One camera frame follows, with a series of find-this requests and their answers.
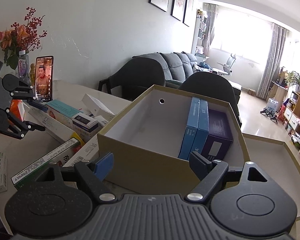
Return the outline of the blue cartoon mask box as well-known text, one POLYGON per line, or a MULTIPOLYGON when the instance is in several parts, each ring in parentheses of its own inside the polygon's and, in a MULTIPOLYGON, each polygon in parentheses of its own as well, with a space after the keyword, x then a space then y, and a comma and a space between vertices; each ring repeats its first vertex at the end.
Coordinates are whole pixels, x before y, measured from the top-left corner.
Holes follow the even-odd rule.
POLYGON ((198 128, 190 152, 202 153, 207 136, 209 135, 209 108, 208 102, 200 99, 198 128))

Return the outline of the purple box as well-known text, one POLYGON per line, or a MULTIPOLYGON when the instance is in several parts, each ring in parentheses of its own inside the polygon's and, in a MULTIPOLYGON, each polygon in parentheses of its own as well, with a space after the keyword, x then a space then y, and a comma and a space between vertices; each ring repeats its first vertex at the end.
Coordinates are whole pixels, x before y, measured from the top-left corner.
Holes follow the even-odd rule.
POLYGON ((209 161, 223 160, 233 143, 226 113, 209 109, 209 134, 201 155, 209 161))

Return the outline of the smartphone showing video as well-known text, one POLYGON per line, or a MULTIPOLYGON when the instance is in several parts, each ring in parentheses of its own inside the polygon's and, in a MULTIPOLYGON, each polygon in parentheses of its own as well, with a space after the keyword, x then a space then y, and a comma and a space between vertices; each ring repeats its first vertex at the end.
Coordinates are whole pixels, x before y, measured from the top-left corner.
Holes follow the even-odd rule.
POLYGON ((53 56, 36 58, 35 93, 40 102, 52 100, 53 56))

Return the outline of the clear water bottle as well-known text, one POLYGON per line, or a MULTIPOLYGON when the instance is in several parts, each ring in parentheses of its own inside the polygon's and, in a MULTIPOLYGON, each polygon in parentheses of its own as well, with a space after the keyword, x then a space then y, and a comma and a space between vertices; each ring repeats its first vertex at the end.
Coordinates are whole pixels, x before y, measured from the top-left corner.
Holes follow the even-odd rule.
POLYGON ((30 82, 29 56, 25 50, 19 51, 18 76, 26 83, 30 82))

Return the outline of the teal white medicine box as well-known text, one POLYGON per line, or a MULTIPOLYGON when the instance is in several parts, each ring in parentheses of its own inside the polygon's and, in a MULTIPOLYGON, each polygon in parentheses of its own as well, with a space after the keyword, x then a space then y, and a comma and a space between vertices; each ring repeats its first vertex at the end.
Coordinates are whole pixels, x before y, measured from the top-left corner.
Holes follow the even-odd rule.
POLYGON ((77 110, 59 100, 52 100, 46 103, 48 108, 47 114, 58 122, 64 124, 66 127, 72 129, 72 117, 82 111, 77 110))

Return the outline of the long green white box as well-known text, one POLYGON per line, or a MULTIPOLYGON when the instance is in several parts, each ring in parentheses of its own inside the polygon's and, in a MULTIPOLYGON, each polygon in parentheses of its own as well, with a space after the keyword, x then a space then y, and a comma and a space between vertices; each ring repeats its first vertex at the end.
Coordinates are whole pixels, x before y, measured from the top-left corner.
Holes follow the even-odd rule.
POLYGON ((81 143, 76 138, 71 138, 65 143, 61 144, 51 152, 40 157, 23 170, 11 177, 13 186, 19 190, 29 181, 31 181, 36 174, 39 174, 49 163, 55 162, 60 167, 66 164, 78 150, 81 148, 81 143))

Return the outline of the flower bouquet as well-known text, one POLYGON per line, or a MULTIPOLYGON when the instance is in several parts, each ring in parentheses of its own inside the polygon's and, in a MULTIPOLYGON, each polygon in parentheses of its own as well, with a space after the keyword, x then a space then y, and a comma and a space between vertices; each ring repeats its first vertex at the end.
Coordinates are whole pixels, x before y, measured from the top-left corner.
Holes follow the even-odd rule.
POLYGON ((4 52, 4 64, 16 70, 18 66, 19 52, 24 50, 29 53, 41 48, 41 39, 47 36, 47 30, 39 32, 43 18, 36 17, 36 9, 27 7, 27 14, 24 17, 25 23, 14 22, 10 29, 0 31, 0 48, 4 52))

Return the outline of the cardboard box lid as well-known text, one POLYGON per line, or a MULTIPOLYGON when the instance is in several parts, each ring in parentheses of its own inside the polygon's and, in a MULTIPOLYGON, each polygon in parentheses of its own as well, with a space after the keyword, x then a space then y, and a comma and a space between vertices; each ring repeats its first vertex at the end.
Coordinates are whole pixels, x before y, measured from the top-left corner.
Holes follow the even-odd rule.
POLYGON ((251 161, 279 184, 297 205, 300 220, 300 165, 284 141, 243 134, 251 161))

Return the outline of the black dining chair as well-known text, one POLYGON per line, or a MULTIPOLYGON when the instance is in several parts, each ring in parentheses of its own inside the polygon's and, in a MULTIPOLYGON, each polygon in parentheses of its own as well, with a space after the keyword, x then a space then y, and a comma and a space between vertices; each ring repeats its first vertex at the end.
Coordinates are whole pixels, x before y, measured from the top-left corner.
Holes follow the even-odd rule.
POLYGON ((165 76, 161 64, 155 59, 135 57, 112 76, 99 81, 98 90, 106 87, 107 93, 120 87, 119 97, 133 101, 153 85, 164 86, 165 76))
POLYGON ((239 127, 242 126, 234 89, 224 77, 209 72, 196 72, 181 84, 179 90, 230 103, 239 127))

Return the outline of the white drawer cabinet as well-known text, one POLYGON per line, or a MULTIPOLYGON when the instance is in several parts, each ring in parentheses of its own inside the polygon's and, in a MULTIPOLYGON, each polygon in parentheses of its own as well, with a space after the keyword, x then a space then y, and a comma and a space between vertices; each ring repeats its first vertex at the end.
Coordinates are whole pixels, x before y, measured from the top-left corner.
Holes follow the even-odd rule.
POLYGON ((296 148, 300 150, 300 118, 298 118, 293 112, 286 108, 284 112, 285 127, 296 148))

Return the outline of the black dining chair left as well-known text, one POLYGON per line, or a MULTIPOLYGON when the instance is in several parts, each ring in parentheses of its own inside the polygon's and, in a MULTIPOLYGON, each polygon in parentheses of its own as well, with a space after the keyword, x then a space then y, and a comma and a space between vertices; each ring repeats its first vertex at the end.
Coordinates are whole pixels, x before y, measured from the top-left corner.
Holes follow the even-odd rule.
POLYGON ((120 87, 119 97, 133 101, 153 85, 164 86, 165 76, 161 64, 155 59, 135 57, 112 76, 99 81, 98 90, 106 87, 107 93, 120 87))

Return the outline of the white office chair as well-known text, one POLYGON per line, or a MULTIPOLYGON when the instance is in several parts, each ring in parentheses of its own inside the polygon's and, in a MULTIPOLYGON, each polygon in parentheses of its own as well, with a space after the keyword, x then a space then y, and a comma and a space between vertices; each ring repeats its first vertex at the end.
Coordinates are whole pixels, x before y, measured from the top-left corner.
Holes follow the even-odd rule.
POLYGON ((232 74, 232 66, 233 66, 235 61, 236 61, 236 55, 235 54, 230 54, 230 56, 227 59, 226 63, 218 62, 218 64, 223 67, 223 70, 218 70, 217 74, 230 76, 232 74))

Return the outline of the grey sofa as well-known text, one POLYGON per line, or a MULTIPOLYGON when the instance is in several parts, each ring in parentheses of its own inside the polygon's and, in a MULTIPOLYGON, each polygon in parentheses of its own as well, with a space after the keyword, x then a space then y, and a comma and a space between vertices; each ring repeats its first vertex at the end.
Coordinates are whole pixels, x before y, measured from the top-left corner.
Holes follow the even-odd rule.
POLYGON ((129 85, 122 89, 122 94, 130 99, 135 99, 152 85, 179 88, 182 83, 197 71, 193 66, 197 59, 190 53, 149 53, 139 57, 145 58, 145 64, 138 64, 133 60, 136 70, 149 66, 141 72, 137 80, 138 85, 129 85))

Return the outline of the potted green plant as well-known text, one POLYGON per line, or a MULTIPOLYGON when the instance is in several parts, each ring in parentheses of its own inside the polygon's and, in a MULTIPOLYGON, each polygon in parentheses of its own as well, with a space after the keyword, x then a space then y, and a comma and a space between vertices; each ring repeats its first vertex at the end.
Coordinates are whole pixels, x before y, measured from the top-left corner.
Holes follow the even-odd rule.
POLYGON ((286 81, 288 87, 295 86, 294 91, 300 94, 300 74, 296 71, 292 71, 287 74, 286 81))

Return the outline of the grey curtain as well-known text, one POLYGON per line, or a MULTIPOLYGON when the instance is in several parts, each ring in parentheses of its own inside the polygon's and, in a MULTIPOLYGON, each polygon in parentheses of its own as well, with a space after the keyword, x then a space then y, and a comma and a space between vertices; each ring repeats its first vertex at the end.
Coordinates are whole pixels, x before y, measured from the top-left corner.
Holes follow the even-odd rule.
POLYGON ((263 100, 266 99, 270 83, 280 66, 285 41, 288 35, 288 30, 276 23, 272 26, 273 34, 271 38, 270 49, 260 84, 256 96, 263 100))

